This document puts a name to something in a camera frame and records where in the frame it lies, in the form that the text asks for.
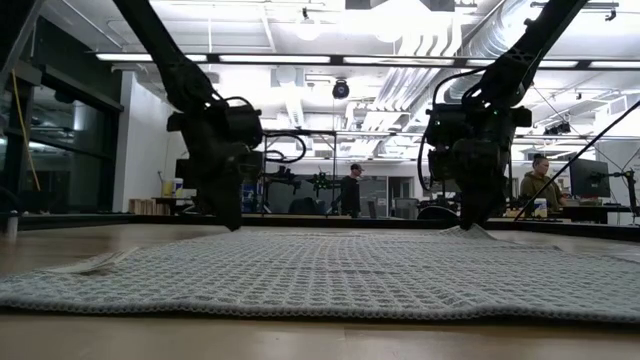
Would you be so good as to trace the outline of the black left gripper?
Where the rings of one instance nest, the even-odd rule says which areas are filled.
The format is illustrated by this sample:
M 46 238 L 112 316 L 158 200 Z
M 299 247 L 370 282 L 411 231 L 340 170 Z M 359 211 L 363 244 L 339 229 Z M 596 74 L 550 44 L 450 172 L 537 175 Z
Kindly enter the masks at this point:
M 184 140 L 201 211 L 230 231 L 242 226 L 239 163 L 262 141 L 260 116 L 247 99 L 234 96 L 201 110 L 175 112 L 167 121 L 167 130 Z

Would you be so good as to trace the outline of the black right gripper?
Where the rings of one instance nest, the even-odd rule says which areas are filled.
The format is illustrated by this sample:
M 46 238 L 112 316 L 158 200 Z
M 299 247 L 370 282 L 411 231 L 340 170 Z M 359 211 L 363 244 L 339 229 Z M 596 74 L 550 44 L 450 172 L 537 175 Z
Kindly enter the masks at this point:
M 462 229 L 484 224 L 502 209 L 502 195 L 489 192 L 505 189 L 515 131 L 532 125 L 531 111 L 437 104 L 427 114 L 430 181 L 454 182 L 463 192 Z

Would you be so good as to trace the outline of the grey waffle microfiber towel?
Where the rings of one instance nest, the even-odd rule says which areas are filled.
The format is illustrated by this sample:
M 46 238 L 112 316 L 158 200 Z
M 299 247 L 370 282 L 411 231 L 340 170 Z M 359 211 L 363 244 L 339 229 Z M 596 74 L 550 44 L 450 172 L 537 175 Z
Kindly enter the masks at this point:
M 79 314 L 640 324 L 640 262 L 479 227 L 238 231 L 0 278 L 0 307 Z

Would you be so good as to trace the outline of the black round chair back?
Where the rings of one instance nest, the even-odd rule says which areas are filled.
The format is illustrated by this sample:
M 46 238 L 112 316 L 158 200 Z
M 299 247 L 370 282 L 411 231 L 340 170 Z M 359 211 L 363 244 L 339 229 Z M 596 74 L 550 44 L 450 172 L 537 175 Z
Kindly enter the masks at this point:
M 427 206 L 420 210 L 418 220 L 458 220 L 459 216 L 453 210 L 442 206 Z

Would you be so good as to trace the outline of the black computer monitor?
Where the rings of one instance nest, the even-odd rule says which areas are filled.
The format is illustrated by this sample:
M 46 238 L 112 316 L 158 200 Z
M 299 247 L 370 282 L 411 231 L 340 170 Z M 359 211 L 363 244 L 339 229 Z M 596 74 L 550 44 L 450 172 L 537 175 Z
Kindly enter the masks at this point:
M 197 189 L 198 179 L 194 162 L 190 159 L 178 159 L 175 165 L 175 177 L 182 180 L 185 189 Z
M 576 197 L 610 197 L 606 162 L 576 159 L 569 167 L 571 194 Z

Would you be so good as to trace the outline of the person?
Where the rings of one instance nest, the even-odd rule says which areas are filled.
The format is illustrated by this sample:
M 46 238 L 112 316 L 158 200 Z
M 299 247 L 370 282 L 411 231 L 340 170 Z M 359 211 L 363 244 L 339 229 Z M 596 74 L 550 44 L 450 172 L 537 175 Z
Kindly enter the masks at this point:
M 360 207 L 360 184 L 359 178 L 363 173 L 360 164 L 353 163 L 350 166 L 350 173 L 341 180 L 340 211 L 342 215 L 351 218 L 358 218 Z
M 556 182 L 548 176 L 549 160 L 535 154 L 532 170 L 527 172 L 520 183 L 520 194 L 527 198 L 545 198 L 549 210 L 559 212 L 566 204 L 565 198 Z

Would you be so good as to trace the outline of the grey office chair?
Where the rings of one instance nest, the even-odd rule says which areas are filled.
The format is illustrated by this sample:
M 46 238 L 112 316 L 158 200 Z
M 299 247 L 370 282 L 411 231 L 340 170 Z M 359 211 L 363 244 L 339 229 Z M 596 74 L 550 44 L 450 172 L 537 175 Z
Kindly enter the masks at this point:
M 419 200 L 416 198 L 395 198 L 394 215 L 397 218 L 416 220 L 419 214 Z

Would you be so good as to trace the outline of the stack of wooden blocks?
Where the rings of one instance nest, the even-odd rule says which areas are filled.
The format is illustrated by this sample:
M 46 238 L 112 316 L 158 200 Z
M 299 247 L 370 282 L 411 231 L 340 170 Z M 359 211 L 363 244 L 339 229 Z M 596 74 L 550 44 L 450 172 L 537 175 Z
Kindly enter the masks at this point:
M 130 199 L 128 212 L 134 215 L 156 215 L 156 201 L 154 199 Z

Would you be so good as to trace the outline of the dark background desk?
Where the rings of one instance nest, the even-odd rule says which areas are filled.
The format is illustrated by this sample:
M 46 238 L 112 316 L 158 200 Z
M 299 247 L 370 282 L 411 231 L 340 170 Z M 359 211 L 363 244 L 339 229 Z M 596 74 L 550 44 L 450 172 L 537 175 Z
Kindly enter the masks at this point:
M 600 206 L 566 206 L 557 217 L 572 222 L 592 222 L 596 224 L 622 224 L 624 220 L 635 220 L 637 215 L 628 206 L 606 204 Z

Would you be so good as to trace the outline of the black beam with light bars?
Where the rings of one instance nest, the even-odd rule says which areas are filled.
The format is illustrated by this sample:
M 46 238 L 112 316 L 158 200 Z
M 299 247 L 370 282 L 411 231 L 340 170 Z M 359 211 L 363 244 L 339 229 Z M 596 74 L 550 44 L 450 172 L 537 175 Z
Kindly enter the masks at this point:
M 489 66 L 493 59 L 472 57 L 407 57 L 407 56 L 356 56 L 356 55 L 287 55 L 287 54 L 187 54 L 198 64 L 225 65 L 317 65 L 360 67 L 408 67 L 475 69 Z M 634 71 L 640 70 L 640 60 L 634 59 L 557 59 L 542 60 L 540 70 L 572 71 Z

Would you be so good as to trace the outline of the white round ceiling lamp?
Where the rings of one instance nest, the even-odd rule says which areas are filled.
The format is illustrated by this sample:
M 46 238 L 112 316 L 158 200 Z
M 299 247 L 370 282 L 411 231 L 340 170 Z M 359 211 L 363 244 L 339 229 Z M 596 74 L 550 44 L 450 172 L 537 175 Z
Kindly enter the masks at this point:
M 295 22 L 294 32 L 299 39 L 314 41 L 322 33 L 321 23 L 314 18 L 300 17 Z

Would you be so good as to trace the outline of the black background rig frame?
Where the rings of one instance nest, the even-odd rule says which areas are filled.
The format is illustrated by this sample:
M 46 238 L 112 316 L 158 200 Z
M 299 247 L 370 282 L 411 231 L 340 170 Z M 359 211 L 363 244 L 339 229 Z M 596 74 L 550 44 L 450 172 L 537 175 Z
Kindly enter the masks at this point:
M 282 150 L 272 148 L 272 146 L 274 146 L 279 140 L 282 140 L 283 138 L 292 139 L 294 141 L 294 144 L 300 147 L 296 154 L 289 156 Z M 316 140 L 321 140 L 327 145 L 328 149 L 331 151 L 330 156 L 315 155 L 314 144 Z M 335 197 L 337 188 L 336 180 L 338 150 L 338 133 L 335 130 L 307 130 L 300 128 L 289 130 L 266 130 L 263 135 L 263 142 L 264 146 L 262 148 L 262 168 L 261 172 L 259 173 L 257 185 L 260 193 L 258 209 L 259 213 L 262 216 L 273 213 L 270 202 L 270 188 L 275 184 L 280 184 L 272 184 L 269 188 L 269 193 L 265 194 L 263 175 L 265 173 L 276 172 L 280 166 L 288 167 L 291 170 L 292 165 L 302 161 L 330 161 L 332 165 L 331 175 L 334 178 L 334 189 L 331 191 L 332 197 Z M 288 187 L 291 189 L 293 198 L 296 198 L 297 192 L 301 188 L 296 192 L 296 194 L 293 194 L 293 188 L 291 186 Z

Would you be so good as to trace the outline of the black aluminium table frame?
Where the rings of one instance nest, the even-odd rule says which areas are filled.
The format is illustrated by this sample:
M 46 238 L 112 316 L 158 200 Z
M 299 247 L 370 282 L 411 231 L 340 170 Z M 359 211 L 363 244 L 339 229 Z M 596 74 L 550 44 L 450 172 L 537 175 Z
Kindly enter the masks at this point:
M 212 216 L 160 216 L 133 214 L 54 214 L 26 215 L 18 220 L 20 230 L 40 230 L 120 224 L 205 225 L 219 226 Z M 243 218 L 245 226 L 331 229 L 444 230 L 458 224 L 455 220 L 379 220 L 312 216 L 253 216 Z M 640 226 L 563 223 L 549 221 L 491 220 L 487 231 L 521 231 L 553 235 L 598 238 L 640 244 Z

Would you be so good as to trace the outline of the white table post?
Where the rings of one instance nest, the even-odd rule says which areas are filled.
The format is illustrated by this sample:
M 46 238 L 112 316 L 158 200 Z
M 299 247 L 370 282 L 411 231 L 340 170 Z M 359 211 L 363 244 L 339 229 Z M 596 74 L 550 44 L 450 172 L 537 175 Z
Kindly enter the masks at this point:
M 2 235 L 8 241 L 14 241 L 17 232 L 18 232 L 18 224 L 19 224 L 20 214 L 13 210 L 7 214 L 6 220 L 4 222 Z

